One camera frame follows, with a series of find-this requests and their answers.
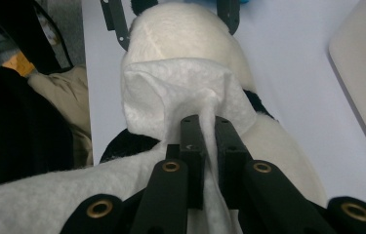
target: gray floor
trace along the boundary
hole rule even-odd
[[[81,0],[37,0],[61,31],[74,65],[85,63]],[[54,47],[62,66],[67,66],[61,44]],[[0,64],[18,51],[17,48],[0,53]]]

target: brass insert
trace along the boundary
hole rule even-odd
[[[255,163],[253,168],[258,171],[259,173],[270,173],[271,166],[267,163]]]
[[[100,218],[109,214],[112,211],[112,208],[112,202],[106,199],[101,199],[89,206],[86,214],[92,218]]]
[[[162,170],[164,170],[167,173],[173,173],[180,169],[180,164],[176,162],[167,162],[162,165]]]
[[[345,214],[349,215],[350,217],[357,219],[359,221],[366,222],[365,208],[350,202],[341,204],[341,208],[345,212]]]

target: white table surface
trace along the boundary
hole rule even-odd
[[[210,5],[210,1],[198,2]],[[328,60],[328,43],[358,0],[251,0],[235,37],[268,111],[297,140],[329,198],[366,202],[366,137]],[[134,15],[123,1],[128,24]],[[100,0],[82,0],[94,162],[126,126],[119,86],[124,50]]]

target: crumpled white fabric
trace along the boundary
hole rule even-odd
[[[208,233],[233,233],[230,212],[218,186],[215,119],[230,120],[242,135],[257,118],[234,74],[203,58],[133,63],[123,71],[122,93],[128,130],[158,138],[163,145],[179,143],[181,119],[199,115],[209,158],[204,170],[204,212],[192,213],[189,225],[194,233],[198,228],[206,228]],[[198,223],[198,218],[205,218],[206,223]]]

